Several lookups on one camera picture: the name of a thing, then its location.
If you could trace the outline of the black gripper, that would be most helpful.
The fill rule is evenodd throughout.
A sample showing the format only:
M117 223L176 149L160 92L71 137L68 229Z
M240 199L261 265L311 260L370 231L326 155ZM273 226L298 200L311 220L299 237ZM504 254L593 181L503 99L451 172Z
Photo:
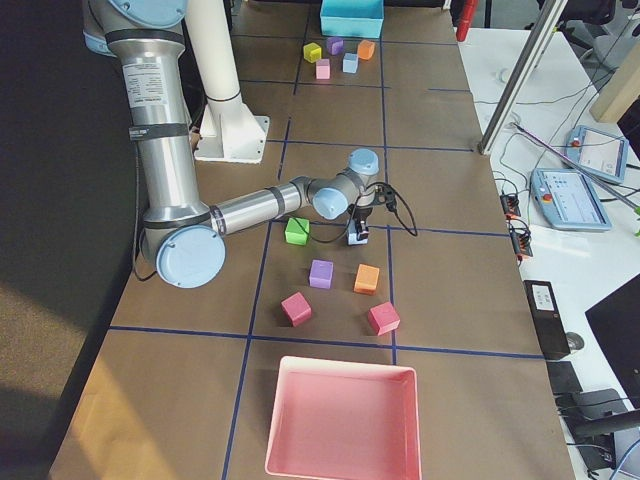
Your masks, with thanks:
M395 189L386 182L374 182L367 186L355 202L348 207L349 218L360 237L369 236L368 217L373 208L384 206L389 212L395 212Z

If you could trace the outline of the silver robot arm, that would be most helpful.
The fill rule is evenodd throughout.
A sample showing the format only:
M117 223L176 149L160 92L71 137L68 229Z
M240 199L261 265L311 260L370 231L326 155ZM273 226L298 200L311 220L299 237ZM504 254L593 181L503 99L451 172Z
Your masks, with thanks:
M358 149L332 178L300 176L205 204L197 162L258 163L269 128L242 99L224 4L86 1L83 16L87 47L122 66L129 136L149 198L134 245L164 282L184 289L208 283L225 261L227 235L305 207L327 220L347 215L346 231L364 239L373 207L391 203L377 155Z

